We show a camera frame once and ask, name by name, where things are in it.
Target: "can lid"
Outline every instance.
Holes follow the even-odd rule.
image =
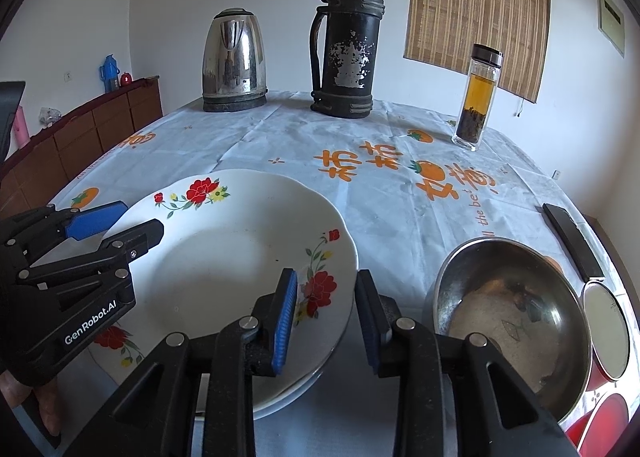
[[[631,351],[625,315],[614,294],[591,281],[582,291],[582,305],[593,342],[594,357],[609,381],[625,373]]]
[[[471,49],[471,57],[475,60],[489,63],[498,69],[502,67],[502,60],[504,58],[500,51],[487,47],[486,45],[480,45],[479,43],[474,43]]]
[[[223,16],[254,16],[250,11],[243,9],[242,7],[231,7],[219,12],[215,18],[221,18]]]

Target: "window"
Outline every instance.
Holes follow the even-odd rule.
[[[410,0],[404,57],[466,74],[473,43],[504,53],[499,86],[536,102],[550,0]]]

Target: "white tablecloth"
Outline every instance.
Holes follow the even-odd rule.
[[[481,149],[472,153],[451,143],[450,117],[436,112],[376,101],[366,119],[343,120],[316,114],[309,104],[306,93],[270,92],[260,108],[209,114],[196,100],[114,147],[53,202],[58,208],[115,200],[130,206],[177,180],[214,170],[284,174],[335,204],[356,242],[360,267],[371,270],[380,293],[395,298],[402,312],[417,320],[445,257],[481,235],[508,237],[553,257],[580,294],[577,271],[541,214],[544,202],[557,204],[590,242],[632,334],[625,375],[615,385],[586,393],[563,427],[613,387],[625,396],[630,414],[635,412],[638,325],[609,256],[555,181],[495,130],[487,130]],[[57,255],[80,249],[72,244],[57,248]],[[60,383],[66,421],[63,445],[52,455],[62,454],[114,390],[86,353],[61,373]],[[353,313],[318,382],[292,405],[255,423],[257,454],[391,455],[397,393],[397,380],[378,379],[367,366]]]

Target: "glass tea bottle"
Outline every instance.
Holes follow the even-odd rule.
[[[474,44],[471,49],[466,82],[465,100],[460,110],[458,127],[451,140],[464,148],[475,151],[480,145],[486,126],[495,87],[500,79],[502,53],[485,45]]]

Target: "stack of plates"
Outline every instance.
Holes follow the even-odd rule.
[[[283,268],[292,267],[298,302],[287,363],[278,377],[254,377],[254,417],[300,397],[318,379],[351,313],[358,257],[335,207],[284,176],[221,170],[147,196],[105,236],[152,218],[164,224],[164,237],[130,264],[136,306],[96,338],[95,361],[121,384],[167,334],[219,332],[248,315],[258,296],[274,291]]]

